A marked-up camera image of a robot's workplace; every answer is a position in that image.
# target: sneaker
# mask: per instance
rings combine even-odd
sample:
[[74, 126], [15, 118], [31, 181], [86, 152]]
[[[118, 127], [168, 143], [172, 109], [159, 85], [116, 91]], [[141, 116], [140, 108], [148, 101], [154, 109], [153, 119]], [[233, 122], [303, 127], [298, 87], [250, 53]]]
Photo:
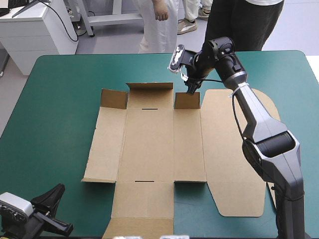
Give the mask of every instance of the sneaker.
[[208, 21], [209, 14], [210, 10], [203, 9], [202, 7], [198, 9], [198, 18], [202, 20]]
[[188, 21], [186, 18], [178, 20], [177, 34], [181, 35], [190, 31], [197, 30], [197, 22]]

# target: black pants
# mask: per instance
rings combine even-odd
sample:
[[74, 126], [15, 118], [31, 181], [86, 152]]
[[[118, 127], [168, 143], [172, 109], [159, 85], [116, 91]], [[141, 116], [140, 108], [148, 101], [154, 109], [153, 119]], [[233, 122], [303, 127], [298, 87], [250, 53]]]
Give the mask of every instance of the black pants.
[[260, 51], [273, 31], [284, 1], [259, 6], [245, 0], [214, 0], [205, 41], [222, 36], [233, 39], [236, 51]]

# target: unfolded cardboard box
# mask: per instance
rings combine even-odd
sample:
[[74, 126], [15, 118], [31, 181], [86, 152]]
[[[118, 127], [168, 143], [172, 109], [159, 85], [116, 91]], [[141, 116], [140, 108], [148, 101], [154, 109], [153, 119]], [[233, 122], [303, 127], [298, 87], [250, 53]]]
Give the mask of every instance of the unfolded cardboard box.
[[[103, 89], [83, 181], [116, 183], [103, 238], [173, 234], [174, 182], [207, 182], [221, 215], [258, 217], [265, 186], [243, 156], [230, 90], [176, 93], [173, 83]], [[275, 105], [255, 91], [270, 114]], [[241, 127], [246, 121], [237, 105]]]

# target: person's hand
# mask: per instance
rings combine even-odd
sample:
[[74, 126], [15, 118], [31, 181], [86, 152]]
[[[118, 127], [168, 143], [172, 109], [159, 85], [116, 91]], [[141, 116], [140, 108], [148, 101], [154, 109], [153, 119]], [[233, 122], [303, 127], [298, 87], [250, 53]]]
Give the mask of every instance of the person's hand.
[[155, 19], [165, 21], [168, 19], [168, 9], [165, 0], [152, 0], [154, 5]]

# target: white cabinet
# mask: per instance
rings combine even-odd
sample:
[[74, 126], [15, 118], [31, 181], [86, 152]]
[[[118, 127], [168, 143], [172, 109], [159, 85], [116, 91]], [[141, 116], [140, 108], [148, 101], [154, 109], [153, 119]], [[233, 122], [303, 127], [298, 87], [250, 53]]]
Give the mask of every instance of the white cabinet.
[[[63, 0], [52, 0], [50, 6], [62, 18], [70, 36], [76, 39]], [[0, 42], [24, 75], [29, 75], [37, 58], [43, 55], [73, 55], [78, 42], [72, 41], [58, 16], [38, 3], [12, 18], [21, 7], [0, 17]]]

